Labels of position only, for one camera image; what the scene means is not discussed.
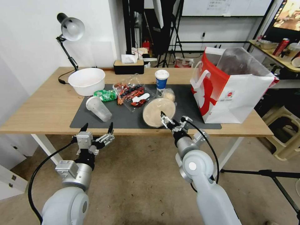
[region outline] wooden table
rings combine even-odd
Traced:
[[[272,53],[274,52],[275,49],[262,49],[256,42],[256,40],[249,40],[248,41],[253,47],[257,48],[258,50],[260,50],[261,52],[263,52],[265,55],[267,55],[269,58],[271,58],[272,60],[274,60],[275,62],[277,62],[279,65],[281,65],[282,67],[286,67],[287,69],[289,69],[290,71],[293,72],[300,72],[300,67],[294,67],[291,62],[285,62],[282,60],[281,57],[278,56],[274,56],[272,55]]]
[[[71,67],[58,68],[48,80],[0,127],[0,133],[31,134],[47,155],[56,150],[45,134],[77,134],[80,129],[70,128],[82,100],[70,85],[58,82],[58,76],[72,70]],[[139,75],[141,83],[154,84],[157,68],[145,68]],[[168,84],[189,84],[193,69],[166,68],[170,73]],[[129,75],[115,75],[112,70],[105,71],[106,83],[117,83]],[[88,129],[93,135],[102,135],[107,129]],[[222,124],[222,129],[206,129],[212,136],[233,137],[229,146],[219,156],[220,169],[235,151],[243,137],[267,137],[273,135],[267,125],[253,110],[243,124]],[[190,129],[189,134],[196,133]],[[171,135],[166,129],[114,129],[117,135]],[[62,158],[56,154],[51,158],[58,164]]]

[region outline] container lid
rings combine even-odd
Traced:
[[[162,79],[162,80],[165,80],[169,77],[169,72],[166,71],[166,70],[158,70],[155,72],[155,76],[158,78],[158,79]]]
[[[160,120],[161,111],[172,119],[176,111],[175,103],[166,98],[156,98],[150,101],[143,109],[143,119],[145,123],[150,127],[161,127],[163,125]]]

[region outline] lamp shade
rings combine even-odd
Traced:
[[[64,13],[57,15],[57,20],[61,23],[62,35],[69,41],[77,41],[82,38],[85,27],[81,20],[68,17]]]

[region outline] lamp arm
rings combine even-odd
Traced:
[[[67,52],[67,50],[65,49],[65,47],[63,46],[63,42],[66,40],[64,37],[62,37],[62,34],[60,36],[58,36],[56,38],[56,40],[59,42],[60,46],[62,47],[63,51],[65,52],[65,54],[67,55],[70,63],[72,64],[72,66],[74,67],[75,71],[78,70],[78,64],[77,62],[73,59],[73,57],[71,57],[69,55],[69,53]]]

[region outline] stool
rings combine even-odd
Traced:
[[[291,120],[291,122],[298,127],[298,131],[292,132],[288,128],[283,127],[284,131],[289,133],[292,137],[285,143],[281,142],[277,137],[267,137],[267,140],[271,142],[276,147],[276,152],[273,155],[282,161],[286,161],[297,155],[300,152],[300,119],[282,106],[279,110],[272,113],[267,118],[263,118],[265,123],[270,126],[275,120],[280,117],[286,117]]]

